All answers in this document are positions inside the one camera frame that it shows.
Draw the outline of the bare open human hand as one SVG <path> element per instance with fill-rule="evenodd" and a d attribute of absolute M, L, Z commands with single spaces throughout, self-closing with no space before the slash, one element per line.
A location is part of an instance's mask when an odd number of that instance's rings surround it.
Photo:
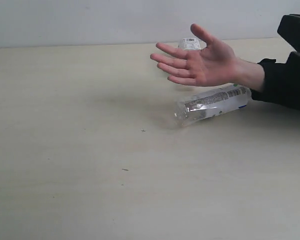
<path fill-rule="evenodd" d="M 164 54 L 152 53 L 150 58 L 157 67 L 168 74 L 168 80 L 196 87 L 216 87 L 238 84 L 255 91 L 262 91 L 265 71 L 257 63 L 237 57 L 225 42 L 193 23 L 191 32 L 205 42 L 201 50 L 183 50 L 158 42 L 156 47 Z"/>

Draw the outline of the black sleeved forearm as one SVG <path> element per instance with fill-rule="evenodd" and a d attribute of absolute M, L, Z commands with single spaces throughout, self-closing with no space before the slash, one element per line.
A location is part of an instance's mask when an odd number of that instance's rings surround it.
<path fill-rule="evenodd" d="M 258 64 L 265 73 L 263 90 L 252 89 L 252 99 L 300 111 L 300 61 L 277 63 L 265 58 Z"/>

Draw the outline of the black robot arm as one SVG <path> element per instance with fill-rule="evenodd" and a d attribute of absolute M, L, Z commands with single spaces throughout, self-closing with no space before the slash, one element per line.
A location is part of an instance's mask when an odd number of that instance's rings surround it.
<path fill-rule="evenodd" d="M 300 57 L 300 14 L 284 15 L 277 28 L 277 33 L 295 50 L 293 54 Z"/>

